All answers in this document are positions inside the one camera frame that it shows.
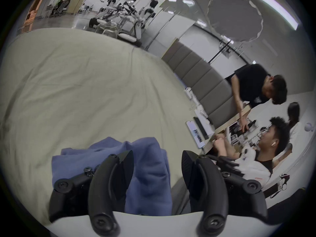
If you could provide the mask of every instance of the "white t-shirt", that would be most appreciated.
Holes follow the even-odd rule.
[[[295,140],[297,138],[298,132],[301,129],[301,123],[297,122],[291,129],[290,129],[290,140],[289,143],[291,143],[294,146]],[[285,150],[279,153],[276,157],[273,158],[273,160],[279,159],[282,155],[285,154]]]

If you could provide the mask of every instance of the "woman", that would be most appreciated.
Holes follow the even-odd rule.
[[[301,128],[300,119],[300,105],[298,102],[290,103],[288,107],[288,116],[289,123],[288,126],[290,128],[290,141],[286,146],[285,150],[281,152],[278,156],[273,160],[273,168],[275,168],[282,160],[284,160],[290,153],[292,153],[293,143],[297,137],[298,131]]]

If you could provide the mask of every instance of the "gray padded wall panel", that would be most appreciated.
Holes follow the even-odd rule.
[[[183,45],[178,40],[176,40],[175,42],[173,42],[171,47],[169,47],[169,49],[166,51],[166,53],[161,59],[165,61],[166,63],[168,63],[170,59],[172,58],[172,56],[176,53],[176,51],[178,51],[180,47],[182,46]]]
[[[176,40],[162,57],[203,105],[211,123],[220,127],[238,112],[231,86],[196,53]]]
[[[194,92],[197,99],[200,101],[208,93],[210,93],[219,83],[223,80],[222,76],[217,73],[217,71],[210,67],[208,71],[193,87],[192,91]]]
[[[210,93],[208,93],[200,103],[203,105],[207,115],[219,108],[232,96],[231,88],[228,88],[225,81],[221,81]]]
[[[209,70],[210,66],[200,60],[190,71],[183,77],[182,81],[187,87],[193,87]]]
[[[183,79],[183,77],[185,77],[185,75],[190,71],[190,69],[193,68],[200,60],[201,58],[196,53],[191,52],[177,66],[174,72],[180,79]]]
[[[232,96],[223,105],[217,108],[215,111],[209,114],[211,123],[215,126],[215,129],[219,128],[225,122],[230,120],[237,114],[236,104],[234,97]]]
[[[190,53],[192,52],[191,49],[187,48],[186,46],[182,46],[179,48],[178,51],[172,56],[172,58],[168,61],[168,65],[170,68],[175,71],[177,66],[185,59]]]

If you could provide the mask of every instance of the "dark hair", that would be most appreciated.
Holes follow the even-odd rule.
[[[290,118],[289,126],[292,128],[300,118],[300,105],[298,102],[290,103],[288,107],[288,116]]]
[[[275,151],[275,156],[281,153],[290,140],[290,129],[281,117],[274,117],[270,119],[271,124],[275,127],[274,137],[279,139],[279,144]]]
[[[286,82],[283,76],[281,75],[274,76],[272,85],[274,87],[272,103],[274,105],[283,104],[286,101],[286,95],[288,93],[288,89],[286,88]]]
[[[152,8],[155,8],[157,4],[158,4],[157,0],[151,0],[149,6]]]

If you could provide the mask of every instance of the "barcode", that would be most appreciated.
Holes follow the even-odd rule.
[[[199,142],[202,142],[202,139],[197,130],[194,130],[195,136],[198,138]]]

